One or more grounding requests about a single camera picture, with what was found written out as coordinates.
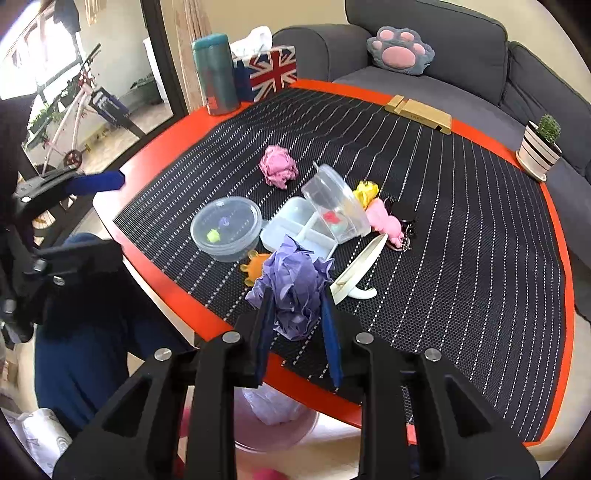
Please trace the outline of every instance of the pink object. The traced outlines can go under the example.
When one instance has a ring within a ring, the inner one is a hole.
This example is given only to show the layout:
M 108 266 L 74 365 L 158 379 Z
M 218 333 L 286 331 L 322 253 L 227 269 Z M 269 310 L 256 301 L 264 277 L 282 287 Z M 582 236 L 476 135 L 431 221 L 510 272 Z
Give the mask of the pink object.
M 382 53 L 382 60 L 386 65 L 396 69 L 407 69 L 417 61 L 413 52 L 405 47 L 388 47 Z
M 299 175 L 296 161 L 291 158 L 289 151 L 279 145 L 269 145 L 259 162 L 259 168 L 265 176 L 267 185 L 274 185 L 278 189 L 287 190 L 285 182 L 295 180 Z
M 293 447 L 318 421 L 318 412 L 306 408 L 297 420 L 265 425 L 254 414 L 241 388 L 234 388 L 234 439 L 241 450 L 252 453 L 287 450 Z
M 404 234 L 402 225 L 395 216 L 388 215 L 384 202 L 381 199 L 374 199 L 370 202 L 365 214 L 368 216 L 369 224 L 379 233 L 387 233 L 388 239 L 397 248 L 402 247 Z
M 383 30 L 383 32 L 380 33 L 379 37 L 382 40 L 392 40 L 394 38 L 394 32 L 390 32 L 390 30 Z
M 284 473 L 278 472 L 277 470 L 263 468 L 252 474 L 252 480 L 288 480 L 288 478 Z
M 413 50 L 419 55 L 425 55 L 425 47 L 423 47 L 420 43 L 415 43 L 413 45 Z
M 181 427 L 178 432 L 178 438 L 189 436 L 189 420 L 191 419 L 191 409 L 184 408 L 183 415 L 181 416 Z
M 402 38 L 403 40 L 406 40 L 406 41 L 413 41 L 414 35 L 410 32 L 402 32 L 400 34 L 400 38 Z

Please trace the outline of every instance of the plastic container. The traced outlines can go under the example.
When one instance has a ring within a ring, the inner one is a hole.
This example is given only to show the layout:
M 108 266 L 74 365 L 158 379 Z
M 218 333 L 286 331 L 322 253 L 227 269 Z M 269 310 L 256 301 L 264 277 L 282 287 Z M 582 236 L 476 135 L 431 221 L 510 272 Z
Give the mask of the plastic container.
M 289 235 L 306 250 L 314 252 L 313 259 L 330 258 L 338 242 L 314 207 L 302 197 L 292 197 L 261 232 L 261 241 L 271 252 Z
M 251 453 L 287 450 L 314 429 L 318 417 L 317 411 L 306 408 L 297 420 L 265 425 L 252 411 L 242 389 L 234 388 L 234 440 L 240 450 Z
M 371 225 L 365 211 L 343 177 L 328 165 L 316 166 L 316 174 L 301 191 L 324 220 L 339 244 L 365 236 Z
M 210 115 L 223 115 L 240 107 L 234 86 L 232 52 L 228 36 L 213 34 L 193 42 L 193 58 Z
M 285 235 L 315 257 L 332 257 L 337 245 L 365 236 L 371 225 L 353 191 L 328 165 L 316 165 L 317 173 L 292 197 L 261 232 L 261 241 L 270 251 L 277 250 Z
M 226 197 L 208 203 L 191 222 L 198 249 L 220 262 L 235 262 L 256 247 L 261 233 L 261 209 L 244 197 Z

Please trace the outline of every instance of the blue pants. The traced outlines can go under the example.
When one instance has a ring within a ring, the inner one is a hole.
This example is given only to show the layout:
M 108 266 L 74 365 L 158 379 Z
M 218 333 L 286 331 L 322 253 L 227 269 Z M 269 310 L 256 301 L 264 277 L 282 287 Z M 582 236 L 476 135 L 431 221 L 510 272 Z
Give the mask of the blue pants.
M 66 243 L 96 237 L 79 233 Z M 75 437 L 129 377 L 127 353 L 145 360 L 158 348 L 193 347 L 122 265 L 47 300 L 35 342 L 35 392 Z

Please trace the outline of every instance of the potted plant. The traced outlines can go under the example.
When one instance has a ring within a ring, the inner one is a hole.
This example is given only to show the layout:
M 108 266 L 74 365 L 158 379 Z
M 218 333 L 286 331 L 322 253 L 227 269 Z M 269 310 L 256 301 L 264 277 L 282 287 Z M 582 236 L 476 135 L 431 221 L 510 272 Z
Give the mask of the potted plant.
M 61 119 L 64 117 L 64 112 L 60 112 L 57 109 L 57 104 L 52 103 L 48 105 L 45 103 L 43 108 L 39 111 L 39 113 L 31 120 L 28 130 L 29 130 L 29 139 L 25 144 L 25 148 L 27 150 L 32 150 L 38 144 L 43 142 L 43 140 L 47 136 L 47 127 L 55 122 L 57 125 L 61 122 Z
M 546 172 L 562 156 L 556 145 L 559 136 L 560 125 L 551 115 L 544 115 L 538 125 L 527 122 L 517 160 L 538 181 L 546 181 Z

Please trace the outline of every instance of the plastic bag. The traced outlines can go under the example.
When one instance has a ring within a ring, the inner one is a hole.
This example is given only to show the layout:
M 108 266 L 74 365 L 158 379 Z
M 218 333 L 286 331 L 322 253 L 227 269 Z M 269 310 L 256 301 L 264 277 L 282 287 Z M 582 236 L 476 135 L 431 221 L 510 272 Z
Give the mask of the plastic bag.
M 253 390 L 243 388 L 242 394 L 252 408 L 252 412 L 265 425 L 277 425 L 297 420 L 306 407 L 266 383 Z

